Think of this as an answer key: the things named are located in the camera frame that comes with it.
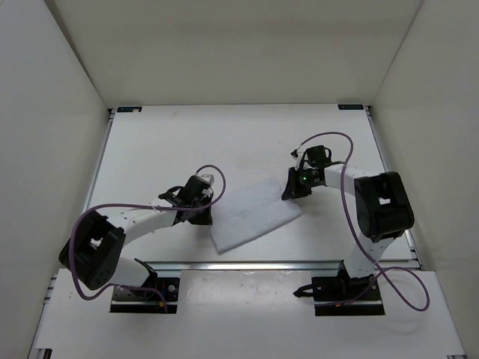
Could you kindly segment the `white skirt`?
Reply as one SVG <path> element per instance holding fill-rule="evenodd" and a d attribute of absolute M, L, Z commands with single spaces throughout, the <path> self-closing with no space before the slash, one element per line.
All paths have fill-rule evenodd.
<path fill-rule="evenodd" d="M 218 253 L 230 251 L 260 238 L 302 215 L 291 200 L 282 200 L 275 178 L 248 185 L 212 206 L 210 235 Z"/>

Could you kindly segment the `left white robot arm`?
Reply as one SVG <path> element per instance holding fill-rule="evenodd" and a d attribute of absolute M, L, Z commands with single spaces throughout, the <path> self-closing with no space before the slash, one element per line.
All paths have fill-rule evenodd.
<path fill-rule="evenodd" d="M 208 226 L 213 223 L 210 208 L 213 199 L 212 174 L 193 175 L 184 186 L 161 194 L 145 209 L 124 209 L 118 215 L 87 214 L 79 223 L 73 258 L 76 275 L 90 290 L 114 284 L 127 286 L 138 297 L 147 298 L 156 291 L 156 274 L 141 260 L 121 256 L 125 245 L 149 233 L 188 222 Z"/>

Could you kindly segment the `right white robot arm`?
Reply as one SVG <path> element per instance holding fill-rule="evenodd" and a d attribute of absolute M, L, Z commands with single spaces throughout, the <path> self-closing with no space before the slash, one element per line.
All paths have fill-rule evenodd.
<path fill-rule="evenodd" d="M 319 186 L 339 190 L 342 201 L 348 194 L 354 197 L 360 234 L 350 255 L 340 264 L 335 281 L 336 293 L 353 299 L 374 274 L 385 249 L 415 222 L 402 179 L 394 171 L 375 174 L 334 162 L 332 151 L 323 145 L 296 149 L 291 156 L 296 164 L 288 170 L 282 200 L 307 197 Z"/>

